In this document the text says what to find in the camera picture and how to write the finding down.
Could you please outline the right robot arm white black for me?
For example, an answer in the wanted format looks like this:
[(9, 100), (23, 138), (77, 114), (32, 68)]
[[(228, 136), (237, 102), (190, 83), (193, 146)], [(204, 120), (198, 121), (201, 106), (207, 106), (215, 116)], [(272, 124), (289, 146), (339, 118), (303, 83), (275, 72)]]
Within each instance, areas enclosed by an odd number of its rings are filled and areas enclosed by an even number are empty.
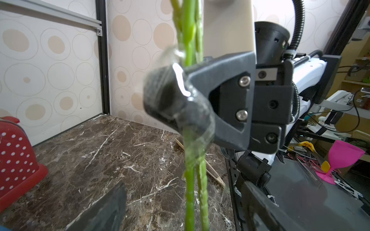
[(182, 50), (169, 49), (146, 78), (145, 111), (178, 132), (190, 127), (205, 142), (252, 151), (249, 161), (271, 166), (298, 119), (324, 100), (341, 60), (320, 50), (298, 56), (305, 11), (303, 1), (293, 5), (294, 33), (258, 21), (254, 52), (183, 68)]

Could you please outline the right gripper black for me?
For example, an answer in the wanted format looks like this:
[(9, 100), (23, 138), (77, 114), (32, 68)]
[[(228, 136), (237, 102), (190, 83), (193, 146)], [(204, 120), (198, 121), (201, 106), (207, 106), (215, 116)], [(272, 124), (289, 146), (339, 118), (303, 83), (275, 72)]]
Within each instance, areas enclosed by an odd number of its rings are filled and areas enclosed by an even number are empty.
[(291, 60), (256, 69), (255, 53), (241, 52), (186, 68), (190, 82), (211, 104), (217, 145), (265, 154), (278, 151), (292, 116)]

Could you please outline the clear tape strip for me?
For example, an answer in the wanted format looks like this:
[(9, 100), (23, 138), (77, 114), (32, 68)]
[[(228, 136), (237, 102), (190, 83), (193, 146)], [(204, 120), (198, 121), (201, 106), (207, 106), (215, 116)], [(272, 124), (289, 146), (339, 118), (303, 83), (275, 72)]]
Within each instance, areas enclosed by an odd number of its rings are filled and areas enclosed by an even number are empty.
[(206, 97), (190, 82), (177, 46), (163, 51), (143, 83), (145, 112), (183, 136), (185, 150), (195, 160), (205, 156), (215, 134), (215, 116)]

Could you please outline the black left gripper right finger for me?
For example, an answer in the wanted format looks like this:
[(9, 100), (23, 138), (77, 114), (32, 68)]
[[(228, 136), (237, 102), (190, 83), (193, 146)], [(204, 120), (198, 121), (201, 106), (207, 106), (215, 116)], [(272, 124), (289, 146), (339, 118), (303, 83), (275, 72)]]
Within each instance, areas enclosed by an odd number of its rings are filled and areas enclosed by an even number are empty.
[(272, 203), (262, 191), (251, 182), (241, 185), (242, 208), (249, 231), (256, 231), (254, 216), (270, 231), (302, 231), (303, 228)]

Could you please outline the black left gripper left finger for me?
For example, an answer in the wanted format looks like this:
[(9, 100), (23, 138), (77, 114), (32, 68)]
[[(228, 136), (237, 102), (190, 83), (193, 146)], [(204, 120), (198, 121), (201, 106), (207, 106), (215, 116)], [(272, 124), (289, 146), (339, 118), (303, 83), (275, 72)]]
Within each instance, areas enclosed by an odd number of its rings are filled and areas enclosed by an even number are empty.
[(67, 231), (119, 231), (126, 213), (127, 192), (118, 182), (66, 226)]

